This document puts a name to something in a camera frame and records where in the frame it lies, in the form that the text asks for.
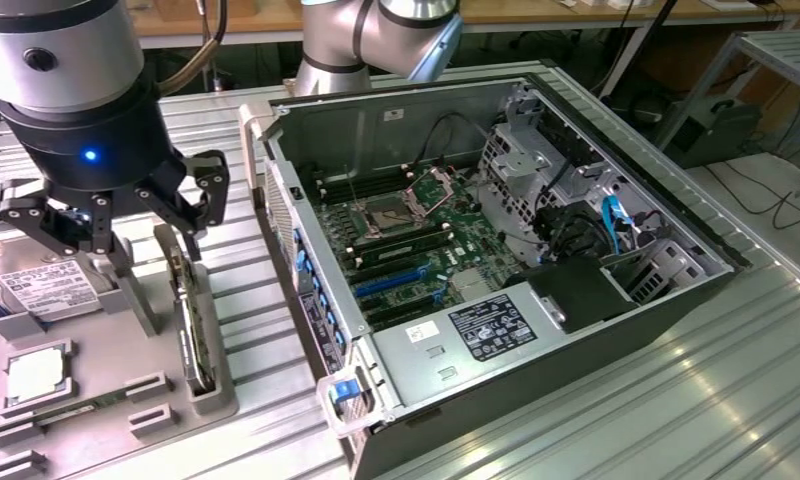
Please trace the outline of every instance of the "aluminum workbench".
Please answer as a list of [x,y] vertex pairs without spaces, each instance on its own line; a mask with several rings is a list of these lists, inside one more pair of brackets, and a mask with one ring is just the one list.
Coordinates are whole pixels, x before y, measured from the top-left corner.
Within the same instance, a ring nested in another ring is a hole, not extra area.
[[[384,478],[800,478],[800,268],[711,199],[578,84],[536,63],[457,69],[445,79],[535,71],[752,262],[727,290],[644,350],[480,428]],[[381,79],[377,85],[399,83]],[[281,88],[163,103],[189,154],[232,166],[227,220],[201,240],[237,385],[233,420],[125,458],[93,478],[345,478],[345,458],[313,398],[313,379],[248,200],[236,108]],[[34,174],[0,136],[0,180]],[[188,197],[196,195],[188,188]],[[151,218],[116,229],[139,276],[164,268]]]

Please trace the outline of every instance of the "blue pcie slot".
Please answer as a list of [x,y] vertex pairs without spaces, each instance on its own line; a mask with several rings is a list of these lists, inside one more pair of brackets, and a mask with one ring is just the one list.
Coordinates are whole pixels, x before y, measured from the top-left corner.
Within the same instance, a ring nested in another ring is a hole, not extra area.
[[428,269],[429,264],[416,268],[409,272],[400,273],[393,277],[385,278],[356,288],[356,298],[367,297],[368,295],[373,295],[375,293],[383,292],[400,285],[405,285],[407,283],[417,282],[421,278],[427,276]]

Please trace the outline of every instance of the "gray robot arm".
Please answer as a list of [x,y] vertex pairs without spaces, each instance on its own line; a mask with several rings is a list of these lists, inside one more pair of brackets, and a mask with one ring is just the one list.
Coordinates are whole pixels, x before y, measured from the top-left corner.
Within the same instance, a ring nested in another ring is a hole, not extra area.
[[457,0],[303,0],[296,95],[369,87],[367,65],[435,80],[459,45]]

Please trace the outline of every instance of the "motherboard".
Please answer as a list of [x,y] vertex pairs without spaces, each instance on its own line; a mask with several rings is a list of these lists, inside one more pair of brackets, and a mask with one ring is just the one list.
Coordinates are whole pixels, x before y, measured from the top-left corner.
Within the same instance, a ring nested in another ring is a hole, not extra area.
[[319,184],[320,224],[375,330],[500,290],[523,270],[476,188],[435,166]]

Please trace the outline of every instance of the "wooden tabletop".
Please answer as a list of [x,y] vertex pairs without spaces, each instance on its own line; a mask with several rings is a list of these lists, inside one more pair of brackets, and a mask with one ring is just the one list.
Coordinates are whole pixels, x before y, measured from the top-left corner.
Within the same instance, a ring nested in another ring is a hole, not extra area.
[[[231,32],[271,32],[303,29],[301,5],[299,0],[256,0],[259,13],[253,17],[232,18],[228,22]],[[800,13],[799,0],[778,0],[786,14]],[[658,15],[663,0],[646,8],[635,8],[628,14],[630,20],[646,20]],[[167,22],[152,5],[151,0],[130,0],[130,14],[140,36],[200,34],[199,20]],[[776,6],[766,7],[771,20],[782,19]],[[555,0],[463,0],[463,20],[468,24],[508,24],[543,22],[616,22],[622,20],[624,10],[608,6],[591,7],[580,0],[574,7],[566,7]],[[700,0],[679,0],[671,13],[672,19],[700,19],[711,17],[768,17],[762,9],[720,12]]]

